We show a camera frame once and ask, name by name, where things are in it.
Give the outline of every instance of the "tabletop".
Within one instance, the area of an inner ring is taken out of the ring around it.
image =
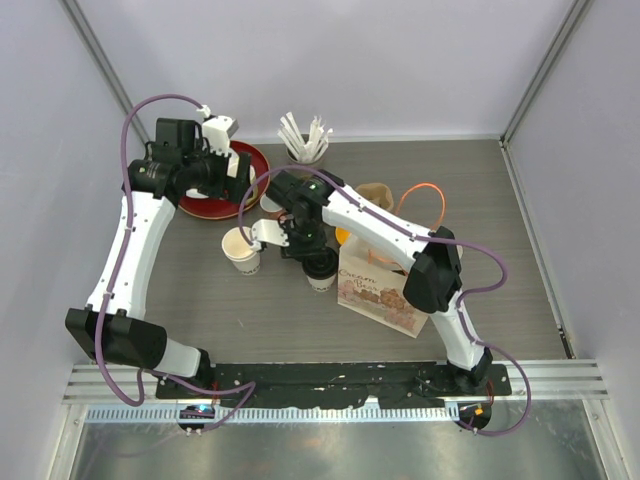
[[[272,166],[286,162],[283,145],[258,145]],[[456,238],[499,253],[510,268],[497,292],[468,298],[469,315],[485,341],[518,359],[564,357],[515,194],[497,141],[335,143],[323,168],[349,185],[382,182],[396,202],[419,182],[439,185],[447,199],[443,225]],[[430,225],[440,197],[423,190],[409,197],[402,216]],[[245,215],[264,217],[259,206]],[[417,339],[337,304],[335,285],[313,291],[294,260],[276,247],[261,268],[241,275],[220,242],[237,219],[208,221],[178,210],[158,251],[147,295],[149,322],[174,340],[203,348],[213,361],[314,362],[443,360],[444,345],[427,322]],[[500,271],[480,253],[462,260],[465,287],[495,282]]]

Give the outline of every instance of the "white wall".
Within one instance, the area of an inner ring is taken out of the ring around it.
[[[339,136],[501,134],[571,0],[81,4],[134,101],[191,95],[269,139],[288,110]]]
[[[66,310],[117,223],[123,115],[58,2],[4,0],[0,20],[0,476],[42,479],[84,358]]]
[[[513,142],[572,343],[598,360],[629,455],[640,445],[638,18],[640,2],[593,2]]]

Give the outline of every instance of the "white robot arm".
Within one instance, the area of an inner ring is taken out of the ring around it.
[[[338,183],[342,182],[336,177],[333,178]],[[484,380],[491,363],[491,353],[472,342],[465,334],[460,322],[456,302],[461,294],[462,283],[459,279],[461,267],[456,249],[439,246],[439,251],[435,249],[430,251],[430,242],[419,240],[418,237],[429,237],[437,235],[438,232],[403,220],[381,209],[364,199],[350,186],[344,185],[344,182],[342,182],[342,189],[349,197],[355,199],[358,205],[354,205],[342,192],[334,190],[319,177],[312,177],[305,181],[298,180],[288,173],[280,173],[272,179],[267,196],[282,205],[292,218],[288,222],[275,220],[256,222],[252,227],[254,238],[251,248],[257,251],[263,249],[266,244],[272,243],[283,249],[283,257],[300,260],[305,256],[313,255],[314,249],[322,243],[323,235],[318,228],[319,224],[340,227],[356,235],[377,251],[383,252],[405,272],[409,272],[407,285],[410,288],[407,290],[405,287],[404,292],[407,301],[417,309],[429,313],[445,344],[449,364],[459,369],[459,373],[464,377],[461,381],[469,381],[473,387],[477,387]],[[388,225],[389,222],[402,226],[413,235],[399,234],[396,229]],[[448,232],[451,238],[453,237],[451,232],[443,230]],[[319,240],[311,242],[305,248],[306,238],[319,238]],[[420,271],[421,264],[426,265],[422,271]],[[423,281],[426,277],[422,274],[425,272],[433,274],[436,281],[431,283]],[[438,278],[447,274],[451,277],[452,283],[443,286],[444,290],[438,293],[438,301],[425,303],[423,298],[430,299],[434,296],[434,292],[429,292],[429,289],[440,289]],[[471,335],[476,337],[464,303],[460,308],[464,318],[468,319],[467,324]]]
[[[164,232],[187,192],[239,203],[249,188],[251,159],[230,148],[237,123],[211,116],[193,120],[160,118],[156,138],[144,160],[128,168],[132,188],[133,225],[117,281],[106,307],[103,354],[106,361],[191,378],[210,387],[210,362],[204,350],[168,338],[163,327],[145,322],[147,286]],[[233,175],[229,166],[233,162]],[[69,309],[67,329],[95,358],[95,330],[106,285],[118,261],[127,227],[127,198],[122,198],[118,230],[104,271],[84,309]]]
[[[145,299],[160,241],[180,198],[195,189],[211,197],[228,195],[229,200],[240,203],[249,188],[250,159],[241,155],[236,175],[227,174],[234,153],[229,149],[234,125],[228,117],[213,117],[204,122],[198,136],[197,122],[159,119],[153,159],[134,160],[129,166],[134,219],[129,246],[107,305],[103,330],[106,361],[190,378],[195,385],[210,385],[207,352],[181,345],[169,339],[164,328],[145,322]],[[357,200],[357,206],[319,177],[301,180],[284,172],[275,176],[267,195],[282,205],[291,218],[284,224],[273,220],[257,222],[253,226],[251,248],[260,250],[271,243],[282,248],[283,257],[301,259],[326,250],[325,224],[352,232],[409,272],[405,298],[415,308],[431,315],[446,346],[447,360],[455,376],[462,379],[461,386],[464,388],[466,383],[471,389],[477,388],[486,377],[491,354],[467,338],[458,318],[456,301],[461,282],[455,247],[433,249],[433,242],[417,237],[437,235],[440,230],[431,232],[404,221],[371,204],[343,182],[342,185],[348,195]],[[92,358],[97,311],[127,228],[126,207],[126,198],[123,198],[111,252],[86,307],[70,309],[67,314],[67,329]],[[366,213],[363,207],[376,215]],[[398,235],[381,219],[401,224],[414,235]],[[470,322],[469,329],[475,335]]]

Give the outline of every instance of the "black mounting plate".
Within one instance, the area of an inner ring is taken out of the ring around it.
[[[486,388],[471,395],[460,392],[448,365],[437,362],[376,363],[227,363],[214,367],[217,390],[228,390],[250,381],[256,389],[247,402],[253,408],[343,409],[364,405],[367,397],[378,398],[380,408],[438,407],[438,397],[484,396]],[[494,396],[511,395],[507,369],[502,364],[489,367]],[[159,399],[180,397],[167,385],[158,384]],[[221,404],[232,407],[243,394],[224,397]]]

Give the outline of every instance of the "red tray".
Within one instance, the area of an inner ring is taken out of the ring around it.
[[[267,172],[271,167],[269,161],[256,147],[244,142],[231,140],[231,148],[237,153],[250,153],[251,166],[256,171],[256,178]],[[258,196],[255,200],[245,205],[246,212],[254,205],[259,203],[260,197],[264,194],[269,186],[270,178],[267,177],[258,184]],[[238,215],[240,205],[236,205],[227,200],[216,200],[213,198],[190,198],[182,197],[180,200],[180,208],[194,217],[203,218],[205,220],[224,220]]]

